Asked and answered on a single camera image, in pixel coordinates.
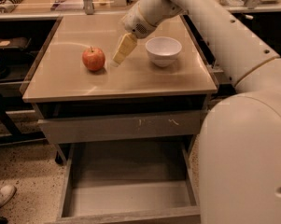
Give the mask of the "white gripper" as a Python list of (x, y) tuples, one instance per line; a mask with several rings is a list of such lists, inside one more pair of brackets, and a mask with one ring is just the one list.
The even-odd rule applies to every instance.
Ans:
[(137, 46), (137, 39), (144, 39), (152, 34), (156, 27), (149, 24), (135, 4), (122, 19), (124, 29), (128, 32), (119, 38), (118, 45), (113, 52), (112, 64), (119, 66)]

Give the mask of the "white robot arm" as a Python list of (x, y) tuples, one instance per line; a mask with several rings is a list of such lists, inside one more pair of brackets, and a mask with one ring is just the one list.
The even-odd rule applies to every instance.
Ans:
[(185, 12), (236, 94), (214, 106), (199, 135), (202, 224), (281, 224), (281, 57), (215, 0), (140, 0), (125, 15), (114, 59)]

